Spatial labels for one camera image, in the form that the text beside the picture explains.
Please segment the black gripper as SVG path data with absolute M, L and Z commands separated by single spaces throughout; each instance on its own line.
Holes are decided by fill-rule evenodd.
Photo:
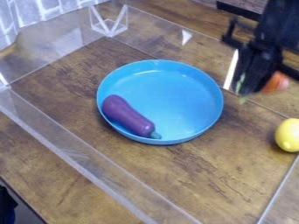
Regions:
M 276 71 L 299 81 L 299 71 L 283 63 L 284 49 L 299 52 L 299 0 L 268 0 L 254 38 L 242 43 L 232 38 L 238 20 L 231 20 L 222 40 L 238 49 L 232 87 L 251 95 Z

